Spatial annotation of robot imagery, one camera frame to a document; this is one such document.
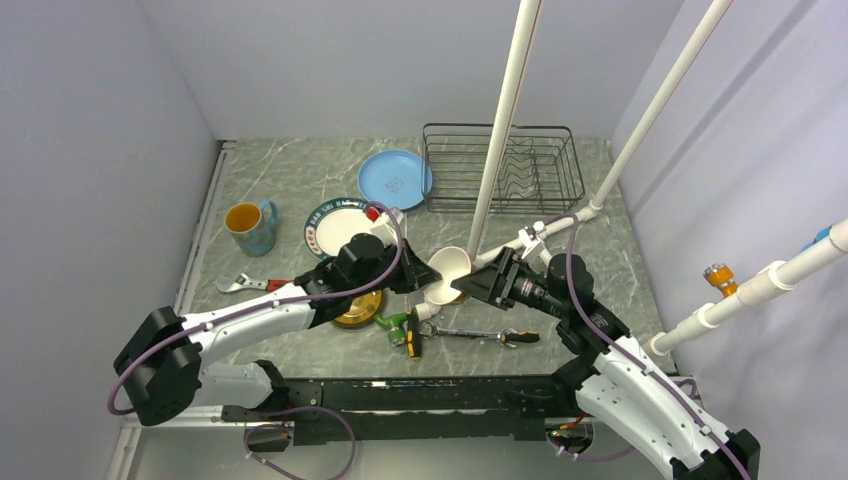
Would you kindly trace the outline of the white pvc elbow fitting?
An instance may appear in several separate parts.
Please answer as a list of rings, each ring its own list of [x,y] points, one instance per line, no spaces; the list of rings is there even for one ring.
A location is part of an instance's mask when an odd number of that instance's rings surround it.
[[[441,310],[440,305],[422,302],[414,307],[414,312],[420,321],[427,321],[437,316]]]

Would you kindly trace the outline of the blue butterfly mug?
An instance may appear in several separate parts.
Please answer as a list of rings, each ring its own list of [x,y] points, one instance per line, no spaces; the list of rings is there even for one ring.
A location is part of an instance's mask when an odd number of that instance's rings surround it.
[[[241,251],[251,257],[267,254],[277,238],[278,209],[274,201],[240,203],[230,208],[224,225]]]

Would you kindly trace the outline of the blue plate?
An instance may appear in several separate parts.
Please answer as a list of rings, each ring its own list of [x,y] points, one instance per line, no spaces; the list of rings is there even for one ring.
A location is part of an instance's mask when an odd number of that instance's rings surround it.
[[[432,170],[416,153],[402,149],[377,152],[358,172],[358,188],[368,201],[407,211],[420,205],[430,193]]]

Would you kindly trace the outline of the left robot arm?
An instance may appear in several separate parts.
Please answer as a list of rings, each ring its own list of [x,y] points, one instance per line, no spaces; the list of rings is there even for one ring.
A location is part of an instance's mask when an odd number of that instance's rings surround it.
[[[227,308],[179,316],[152,311],[114,360],[119,383],[109,394],[115,415],[135,414],[156,426],[199,406],[232,405],[272,420],[289,404],[290,389],[270,361],[229,365],[222,358],[285,333],[330,322],[354,299],[389,289],[406,294],[441,280],[406,240],[383,243],[357,234],[293,281]]]

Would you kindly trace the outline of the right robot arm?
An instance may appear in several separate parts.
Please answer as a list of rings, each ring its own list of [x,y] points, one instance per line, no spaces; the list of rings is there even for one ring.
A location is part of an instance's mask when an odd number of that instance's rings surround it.
[[[731,431],[656,365],[595,297],[579,255],[557,254],[539,274],[505,248],[451,285],[503,310],[520,304],[557,319],[556,332],[575,356],[552,375],[560,413],[581,410],[606,424],[666,479],[758,477],[759,441],[745,429]]]

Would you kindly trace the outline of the white ceramic bowl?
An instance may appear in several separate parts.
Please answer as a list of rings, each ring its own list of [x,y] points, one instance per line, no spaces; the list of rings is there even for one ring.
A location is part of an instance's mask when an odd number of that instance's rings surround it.
[[[467,253],[459,247],[445,247],[433,255],[428,266],[439,273],[441,279],[424,288],[425,301],[437,306],[457,301],[462,292],[455,289],[451,283],[471,272],[472,263]]]

